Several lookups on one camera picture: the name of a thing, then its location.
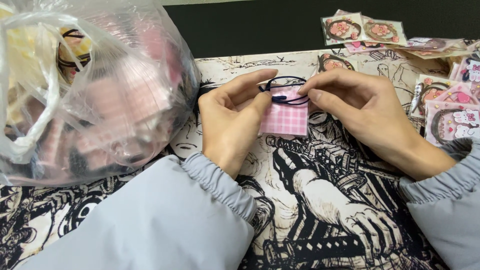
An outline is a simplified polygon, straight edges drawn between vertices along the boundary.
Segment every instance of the pink gingham paper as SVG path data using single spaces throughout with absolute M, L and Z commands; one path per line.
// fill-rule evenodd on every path
M 271 88 L 273 96 L 287 96 L 287 100 L 300 98 L 297 94 L 300 86 Z M 292 103 L 301 103 L 301 99 Z M 308 134 L 308 103 L 288 105 L 273 102 L 264 114 L 260 133 L 307 136 Z

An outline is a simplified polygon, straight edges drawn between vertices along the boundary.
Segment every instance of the elastic cuff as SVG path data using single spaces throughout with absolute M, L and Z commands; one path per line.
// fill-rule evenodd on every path
M 257 209 L 255 199 L 206 156 L 195 152 L 180 166 L 217 201 L 228 206 L 247 222 L 252 221 Z
M 449 170 L 423 181 L 402 177 L 400 188 L 411 203 L 460 197 L 480 182 L 480 140 L 460 138 L 440 147 L 458 163 Z

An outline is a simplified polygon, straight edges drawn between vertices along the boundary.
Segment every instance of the navy hair tie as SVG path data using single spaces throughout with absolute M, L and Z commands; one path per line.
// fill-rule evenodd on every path
M 302 86 L 307 81 L 304 78 L 295 77 L 295 76 L 281 76 L 281 77 L 275 77 L 275 78 L 271 79 L 270 81 L 268 81 L 267 85 L 265 85 L 265 89 L 263 89 L 261 86 L 259 86 L 258 88 L 260 89 L 260 91 L 265 92 L 265 91 L 270 91 L 270 89 L 272 89 L 272 88 L 286 87 L 286 86 L 272 86 L 271 85 L 272 81 L 275 81 L 277 79 L 283 79 L 283 78 L 295 78 L 295 79 L 298 79 L 298 80 L 302 81 L 301 83 L 298 83 L 298 84 L 292 84 L 292 85 L 286 85 L 286 86 Z M 304 98 L 307 98 L 307 100 L 303 101 L 301 103 L 291 103 L 293 101 L 301 100 L 301 99 L 304 99 Z M 300 98 L 290 99 L 290 100 L 286 100 L 286 99 L 287 99 L 287 96 L 272 97 L 273 102 L 280 103 L 280 104 L 287 104 L 287 105 L 302 105 L 302 104 L 307 103 L 310 100 L 307 95 L 305 95 L 303 97 L 300 97 Z

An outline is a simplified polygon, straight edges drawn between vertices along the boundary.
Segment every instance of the clear plastic bag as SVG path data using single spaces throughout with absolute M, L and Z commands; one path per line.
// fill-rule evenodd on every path
M 159 1 L 0 6 L 0 184 L 132 172 L 182 128 L 200 75 Z

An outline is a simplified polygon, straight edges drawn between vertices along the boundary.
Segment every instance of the gray jacket sleeve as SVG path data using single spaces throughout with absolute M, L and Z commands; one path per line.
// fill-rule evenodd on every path
M 400 180 L 417 225 L 452 270 L 480 269 L 480 140 L 461 138 L 441 147 L 458 163 L 413 183 Z
M 201 153 L 168 156 L 20 269 L 237 269 L 253 197 Z

